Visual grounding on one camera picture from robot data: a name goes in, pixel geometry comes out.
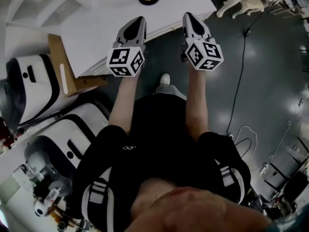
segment cardboard box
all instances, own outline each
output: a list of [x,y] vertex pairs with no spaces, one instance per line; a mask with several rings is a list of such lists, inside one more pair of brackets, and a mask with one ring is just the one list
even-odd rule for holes
[[104,75],[75,78],[61,37],[49,34],[48,43],[58,83],[67,97],[81,94],[107,84]]

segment dark gray floor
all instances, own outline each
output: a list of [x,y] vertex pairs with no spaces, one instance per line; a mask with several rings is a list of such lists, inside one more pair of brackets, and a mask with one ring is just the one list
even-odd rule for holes
[[[212,0],[217,9],[224,0]],[[228,126],[233,99],[241,70],[246,28],[259,13],[251,16],[245,14],[232,19],[231,15],[240,9],[240,4],[228,10],[222,18],[213,14],[205,22],[212,36],[221,45],[225,58],[224,63],[213,72],[207,73],[207,102],[209,109],[209,127],[212,131],[225,134]],[[247,38],[244,60],[244,71],[236,100],[230,132],[234,139],[241,126],[247,125],[257,133],[258,145],[252,157],[251,170],[258,168],[263,162],[269,162],[284,134],[295,111],[295,103],[306,85],[309,73],[302,72],[300,46],[309,48],[309,38],[300,17],[283,19],[283,15],[272,15],[266,11],[252,28]],[[181,29],[158,37],[146,44],[149,52],[145,69],[142,70],[138,84],[137,99],[154,93],[160,76],[169,73],[171,84],[186,94],[188,86],[188,69],[180,61],[180,45],[185,38]],[[108,77],[109,84],[100,88],[112,101],[115,100],[119,78]],[[297,167],[296,162],[288,155],[286,149],[296,143],[299,135],[302,116],[307,116],[303,108],[295,116],[290,130],[273,158],[287,176]],[[244,128],[239,140],[250,137],[253,141],[251,150],[243,158],[248,164],[255,145],[255,135]],[[242,155],[249,143],[238,146]],[[266,198],[273,192],[268,187],[259,171],[252,172],[252,185]],[[272,176],[274,170],[269,169],[264,179]],[[278,185],[282,182],[279,175],[270,182]]]

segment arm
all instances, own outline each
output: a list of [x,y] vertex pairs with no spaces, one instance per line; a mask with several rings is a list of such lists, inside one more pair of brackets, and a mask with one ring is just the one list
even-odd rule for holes
[[130,133],[135,101],[136,86],[139,74],[135,77],[123,77],[117,98],[112,108],[109,125],[121,127],[126,134]]
[[189,65],[185,122],[189,135],[197,141],[201,134],[209,131],[205,90],[206,80],[204,71],[197,71],[191,63]]

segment shoe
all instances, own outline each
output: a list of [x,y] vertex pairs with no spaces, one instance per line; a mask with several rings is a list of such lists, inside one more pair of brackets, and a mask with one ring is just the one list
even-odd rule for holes
[[160,78],[160,85],[162,85],[162,84],[170,84],[170,76],[169,76],[169,74],[167,74],[167,73],[165,73],[165,74],[163,74],[162,76],[161,76],[161,78]]

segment gray pants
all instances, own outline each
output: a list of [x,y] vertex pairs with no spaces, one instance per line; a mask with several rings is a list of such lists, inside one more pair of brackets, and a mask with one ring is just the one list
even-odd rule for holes
[[187,97],[183,95],[174,85],[162,84],[156,88],[155,93],[176,95],[184,100],[187,100]]

